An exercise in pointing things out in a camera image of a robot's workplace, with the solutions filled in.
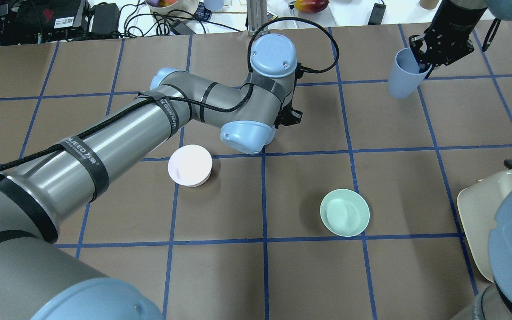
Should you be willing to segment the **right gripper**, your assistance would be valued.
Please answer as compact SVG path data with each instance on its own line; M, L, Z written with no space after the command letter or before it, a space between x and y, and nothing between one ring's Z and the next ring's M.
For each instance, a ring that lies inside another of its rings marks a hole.
M450 65L475 49L469 34L476 25L476 10L438 9L423 34L409 36L419 73Z

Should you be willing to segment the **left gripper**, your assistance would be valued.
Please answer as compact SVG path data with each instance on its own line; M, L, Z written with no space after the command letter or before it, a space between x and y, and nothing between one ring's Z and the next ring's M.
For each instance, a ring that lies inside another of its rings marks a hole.
M276 128L279 126L291 126L300 124L303 112L293 108L292 104L287 104L282 107L276 116Z

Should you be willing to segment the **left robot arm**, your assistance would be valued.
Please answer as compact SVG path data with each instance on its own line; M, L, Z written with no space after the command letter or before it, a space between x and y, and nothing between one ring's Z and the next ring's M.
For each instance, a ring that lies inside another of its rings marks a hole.
M158 306L55 247L61 223L191 120L221 128L244 154L269 144L301 75L281 34L248 45L239 89L163 68L132 103L50 148L0 166L0 320L162 320Z

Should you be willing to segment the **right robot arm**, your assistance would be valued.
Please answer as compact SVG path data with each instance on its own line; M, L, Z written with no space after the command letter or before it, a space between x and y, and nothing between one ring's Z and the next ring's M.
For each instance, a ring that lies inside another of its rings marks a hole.
M489 9L497 21L512 21L512 0L444 0L427 30L411 36L409 47L415 70L425 76L441 65L450 65L469 55L469 40L484 12ZM488 314L512 320L512 190L502 196L488 233L486 256L492 268L493 284L476 298L460 318L485 320Z

